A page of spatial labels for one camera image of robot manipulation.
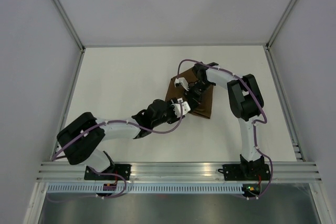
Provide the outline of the brown cloth napkin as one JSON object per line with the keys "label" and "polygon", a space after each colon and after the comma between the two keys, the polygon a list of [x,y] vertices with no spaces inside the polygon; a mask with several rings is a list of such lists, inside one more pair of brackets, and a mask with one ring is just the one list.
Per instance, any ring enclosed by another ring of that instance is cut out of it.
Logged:
{"label": "brown cloth napkin", "polygon": [[[192,82],[197,81],[197,77],[192,72],[192,69],[188,69],[184,72],[182,72],[179,76],[174,76],[170,79],[169,86],[166,92],[165,101],[169,101],[173,98],[183,98],[184,101],[186,101],[186,97],[184,95],[184,88],[183,87],[175,87],[174,81],[176,78],[185,78],[186,81],[191,84]],[[192,115],[200,116],[206,119],[211,118],[212,113],[212,103],[213,103],[213,90],[214,86],[210,86],[202,95],[202,99],[200,101],[200,104],[191,111]]]}

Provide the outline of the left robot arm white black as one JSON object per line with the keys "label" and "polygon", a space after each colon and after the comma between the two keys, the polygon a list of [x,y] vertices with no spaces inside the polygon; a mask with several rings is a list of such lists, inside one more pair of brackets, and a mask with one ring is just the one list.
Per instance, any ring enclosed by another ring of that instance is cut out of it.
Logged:
{"label": "left robot arm white black", "polygon": [[151,133],[159,134],[156,127],[173,124],[166,133],[178,128],[182,119],[191,111],[182,98],[164,101],[154,100],[146,109],[124,120],[100,119],[85,112],[68,124],[57,135],[61,149],[52,160],[66,158],[70,165],[84,164],[104,180],[114,176],[114,163],[98,145],[107,140],[140,139]]}

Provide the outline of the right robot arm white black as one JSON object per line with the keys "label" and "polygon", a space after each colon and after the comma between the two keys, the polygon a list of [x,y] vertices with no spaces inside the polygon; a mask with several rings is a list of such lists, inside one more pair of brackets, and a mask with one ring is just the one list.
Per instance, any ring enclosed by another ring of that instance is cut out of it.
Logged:
{"label": "right robot arm white black", "polygon": [[270,180],[271,169],[257,144],[257,124],[267,123],[267,117],[255,76],[240,77],[214,62],[206,65],[196,61],[192,72],[197,81],[185,91],[190,107],[194,109],[202,102],[203,93],[208,88],[220,86],[228,91],[231,112],[239,122],[242,139],[240,163],[224,164],[218,171],[226,181]]}

